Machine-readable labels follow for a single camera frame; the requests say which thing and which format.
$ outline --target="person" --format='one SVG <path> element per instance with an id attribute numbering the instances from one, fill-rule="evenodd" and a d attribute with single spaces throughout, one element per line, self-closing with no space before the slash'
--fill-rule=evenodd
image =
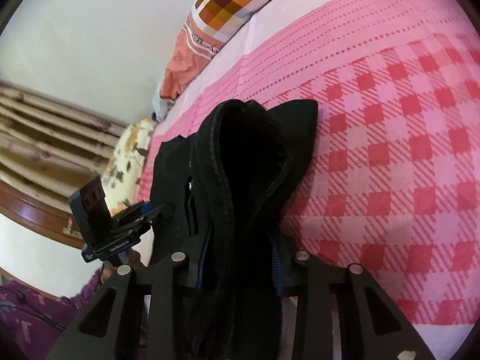
<path id="1" fill-rule="evenodd" d="M 126 264 L 135 269 L 145 268 L 140 261 L 140 253 L 132 249 L 127 253 Z M 57 300 L 15 281 L 1 285 L 0 324 L 3 331 L 28 360 L 44 360 L 68 324 L 115 271 L 116 268 L 103 266 L 78 295 Z M 5 342 L 0 342 L 0 348 L 4 345 Z"/>

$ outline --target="black cable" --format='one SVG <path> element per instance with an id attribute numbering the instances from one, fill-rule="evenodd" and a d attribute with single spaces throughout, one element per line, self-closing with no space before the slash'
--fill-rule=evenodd
<path id="1" fill-rule="evenodd" d="M 52 326 L 53 328 L 63 332 L 65 331 L 66 327 L 64 325 L 62 325 L 61 323 L 58 323 L 58 322 L 55 322 L 52 318 L 50 318 L 48 315 L 44 314 L 43 312 L 41 312 L 40 310 L 38 310 L 36 307 L 34 307 L 33 305 L 31 305 L 30 303 L 28 303 L 27 301 L 27 298 L 26 298 L 26 295 L 25 293 L 21 292 L 21 291 L 14 291 L 10 288 L 7 288 L 7 287 L 2 287 L 2 290 L 7 290 L 9 291 L 10 293 L 12 293 L 13 295 L 15 295 L 15 298 L 17 299 L 17 301 L 20 303 L 20 304 L 26 304 L 27 306 L 29 306 L 33 311 L 35 311 L 37 314 L 33 314 L 32 312 L 29 312 L 28 310 L 25 310 L 25 309 L 22 309 L 21 307 L 16 307 L 16 306 L 9 306 L 9 305 L 0 305 L 0 306 L 3 306 L 3 307 L 12 307 L 12 308 L 15 308 L 17 310 L 20 310 L 20 311 L 24 311 L 26 312 L 27 314 L 30 314 L 32 316 L 34 316 L 35 318 L 38 318 L 40 321 L 44 322 L 44 323 L 47 323 L 48 325 Z"/>

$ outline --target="metal rivet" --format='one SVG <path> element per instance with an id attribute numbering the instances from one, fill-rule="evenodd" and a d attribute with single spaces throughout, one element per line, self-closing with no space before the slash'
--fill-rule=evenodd
<path id="1" fill-rule="evenodd" d="M 404 350 L 397 356 L 398 360 L 414 360 L 417 357 L 417 352 L 414 350 Z"/>
<path id="2" fill-rule="evenodd" d="M 130 271 L 131 271 L 131 268 L 128 265 L 121 265 L 117 269 L 118 274 L 121 276 L 129 274 Z"/>
<path id="3" fill-rule="evenodd" d="M 172 260 L 175 261 L 176 263 L 179 263 L 180 261 L 183 261 L 186 258 L 185 253 L 178 251 L 176 253 L 172 254 Z"/>
<path id="4" fill-rule="evenodd" d="M 306 251 L 304 251 L 304 250 L 299 250 L 299 251 L 295 254 L 295 257 L 297 258 L 297 260 L 307 261 L 308 258 L 310 257 L 310 255 L 308 254 L 308 252 L 306 252 Z"/>
<path id="5" fill-rule="evenodd" d="M 360 275 L 361 273 L 363 273 L 363 268 L 358 264 L 351 264 L 350 272 L 355 275 Z"/>

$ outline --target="black garment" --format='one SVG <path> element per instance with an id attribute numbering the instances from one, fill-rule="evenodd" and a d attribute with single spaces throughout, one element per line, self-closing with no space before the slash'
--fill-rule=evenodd
<path id="1" fill-rule="evenodd" d="M 195 359 L 277 358 L 281 299 L 269 234 L 311 161 L 317 108 L 313 100 L 269 111 L 229 100 L 196 134 L 160 148 L 150 202 L 176 210 L 154 226 L 151 264 L 208 235 L 202 294 L 183 302 L 185 347 Z"/>

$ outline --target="pink fabric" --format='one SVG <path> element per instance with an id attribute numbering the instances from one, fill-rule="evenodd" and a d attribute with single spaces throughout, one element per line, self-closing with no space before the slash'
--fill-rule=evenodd
<path id="1" fill-rule="evenodd" d="M 160 144 L 195 132 L 220 102 L 315 99 L 314 159 L 284 231 L 340 266 L 360 262 L 412 323 L 474 323 L 479 65 L 455 0 L 334 0 L 244 55 L 153 139 L 138 198 Z"/>

